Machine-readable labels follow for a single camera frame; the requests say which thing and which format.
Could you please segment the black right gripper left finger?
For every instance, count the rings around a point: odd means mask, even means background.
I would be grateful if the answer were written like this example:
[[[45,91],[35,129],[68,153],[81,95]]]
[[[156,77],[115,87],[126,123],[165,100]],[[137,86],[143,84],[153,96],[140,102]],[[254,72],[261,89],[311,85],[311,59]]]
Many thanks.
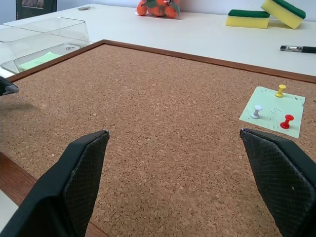
[[[85,237],[109,137],[100,130],[72,141],[36,181],[0,237]]]

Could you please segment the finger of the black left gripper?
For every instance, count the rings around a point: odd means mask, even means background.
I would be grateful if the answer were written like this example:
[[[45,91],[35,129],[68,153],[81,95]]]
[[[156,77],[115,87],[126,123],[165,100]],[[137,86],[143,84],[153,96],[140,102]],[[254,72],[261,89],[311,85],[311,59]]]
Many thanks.
[[[14,94],[18,92],[19,88],[16,85],[0,76],[0,96]]]

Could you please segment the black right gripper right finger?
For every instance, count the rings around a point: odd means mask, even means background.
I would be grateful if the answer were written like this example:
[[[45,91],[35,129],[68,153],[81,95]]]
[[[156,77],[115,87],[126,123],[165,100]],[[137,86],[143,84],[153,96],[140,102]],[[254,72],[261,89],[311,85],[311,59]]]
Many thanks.
[[[240,131],[258,191],[283,237],[316,237],[316,163],[293,141]]]

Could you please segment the light green note in container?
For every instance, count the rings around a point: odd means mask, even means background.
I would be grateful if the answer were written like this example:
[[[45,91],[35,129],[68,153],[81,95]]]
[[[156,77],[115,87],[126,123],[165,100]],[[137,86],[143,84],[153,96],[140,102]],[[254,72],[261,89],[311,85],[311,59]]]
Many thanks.
[[[17,69],[19,71],[25,71],[25,70],[31,69],[33,67],[39,66],[39,65],[41,65],[43,63],[49,62],[49,61],[51,61],[53,59],[56,59],[56,58],[58,58],[60,56],[61,56],[60,54],[55,54],[55,53],[52,53],[52,52],[48,52],[45,55],[40,56],[40,57],[35,58],[35,59],[32,59],[29,62],[22,63],[22,64],[16,63],[16,67],[17,67]]]

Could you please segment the red push pin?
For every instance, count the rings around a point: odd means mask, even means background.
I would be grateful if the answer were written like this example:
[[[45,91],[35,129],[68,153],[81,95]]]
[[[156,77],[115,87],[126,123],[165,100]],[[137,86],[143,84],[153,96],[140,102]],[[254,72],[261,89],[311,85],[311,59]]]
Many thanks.
[[[281,128],[283,129],[289,129],[290,128],[290,122],[294,120],[293,115],[286,115],[285,121],[280,123]]]

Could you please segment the light green paper note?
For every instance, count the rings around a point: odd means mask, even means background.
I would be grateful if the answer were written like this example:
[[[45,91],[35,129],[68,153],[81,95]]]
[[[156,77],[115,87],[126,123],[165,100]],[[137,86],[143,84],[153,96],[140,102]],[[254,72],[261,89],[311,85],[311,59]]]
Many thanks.
[[[283,93],[283,96],[278,98],[275,96],[275,93],[275,90],[269,88],[256,87],[239,119],[293,138],[298,138],[306,98],[288,93]],[[263,109],[259,112],[260,117],[253,119],[250,115],[255,111],[256,105],[262,106]],[[294,120],[289,123],[289,129],[283,129],[280,126],[280,123],[285,121],[286,115],[294,116]]]

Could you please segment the white push pin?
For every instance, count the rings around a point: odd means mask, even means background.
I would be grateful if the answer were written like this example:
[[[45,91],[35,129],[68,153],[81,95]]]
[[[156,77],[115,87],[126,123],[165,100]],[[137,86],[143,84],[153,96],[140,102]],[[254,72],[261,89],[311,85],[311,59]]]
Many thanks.
[[[262,106],[256,105],[255,106],[255,111],[250,115],[251,118],[253,119],[258,119],[260,117],[259,112],[262,110]]]

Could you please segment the yellow push pin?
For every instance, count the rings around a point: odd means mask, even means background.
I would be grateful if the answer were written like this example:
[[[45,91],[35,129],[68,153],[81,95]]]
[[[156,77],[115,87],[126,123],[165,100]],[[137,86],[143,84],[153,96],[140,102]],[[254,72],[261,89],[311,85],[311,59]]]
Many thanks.
[[[278,86],[278,91],[275,93],[275,96],[281,98],[283,96],[283,90],[286,89],[286,85],[280,84]]]

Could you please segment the clear plastic container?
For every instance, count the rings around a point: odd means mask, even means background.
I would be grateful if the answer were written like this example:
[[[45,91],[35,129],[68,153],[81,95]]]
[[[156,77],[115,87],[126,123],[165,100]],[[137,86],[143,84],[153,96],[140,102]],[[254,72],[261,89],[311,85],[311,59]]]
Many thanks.
[[[22,64],[48,52],[64,56],[90,44],[83,20],[58,17],[0,27],[0,67],[17,74]]]

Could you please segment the dark framed poster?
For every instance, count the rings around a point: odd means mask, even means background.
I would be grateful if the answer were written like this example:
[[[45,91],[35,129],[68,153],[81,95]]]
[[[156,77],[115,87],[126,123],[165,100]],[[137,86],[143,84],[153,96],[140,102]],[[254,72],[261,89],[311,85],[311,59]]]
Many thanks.
[[[16,0],[16,20],[57,11],[57,0]]]

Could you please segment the black silver pen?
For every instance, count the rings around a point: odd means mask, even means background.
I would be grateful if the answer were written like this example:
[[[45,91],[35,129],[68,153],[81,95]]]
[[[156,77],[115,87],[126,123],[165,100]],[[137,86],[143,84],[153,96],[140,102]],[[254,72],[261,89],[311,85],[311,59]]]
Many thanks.
[[[280,51],[302,52],[302,53],[314,53],[314,54],[316,54],[316,47],[281,45],[280,46]]]

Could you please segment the yellow green sponge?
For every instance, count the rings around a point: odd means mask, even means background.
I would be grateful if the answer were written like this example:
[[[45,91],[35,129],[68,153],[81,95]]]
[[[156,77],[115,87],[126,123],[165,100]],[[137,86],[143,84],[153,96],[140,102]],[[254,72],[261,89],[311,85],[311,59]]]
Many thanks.
[[[306,18],[305,11],[285,0],[265,0],[261,8],[292,29],[296,29]]]
[[[232,9],[229,11],[226,26],[266,29],[270,14],[265,11]]]

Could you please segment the bag of oranges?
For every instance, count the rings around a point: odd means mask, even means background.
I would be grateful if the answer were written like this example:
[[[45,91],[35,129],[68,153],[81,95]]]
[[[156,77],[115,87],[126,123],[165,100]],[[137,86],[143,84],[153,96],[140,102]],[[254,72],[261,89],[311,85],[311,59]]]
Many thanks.
[[[140,0],[136,15],[179,19],[180,0]]]

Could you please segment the cork board with wooden frame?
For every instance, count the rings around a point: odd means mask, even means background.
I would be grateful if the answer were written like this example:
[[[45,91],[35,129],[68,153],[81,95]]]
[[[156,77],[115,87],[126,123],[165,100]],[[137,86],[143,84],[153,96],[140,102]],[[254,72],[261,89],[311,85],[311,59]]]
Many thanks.
[[[298,144],[316,161],[316,84],[102,44],[0,97],[0,151],[39,178],[75,139],[110,139],[92,222],[110,237],[281,237],[239,136],[263,86],[304,96]]]

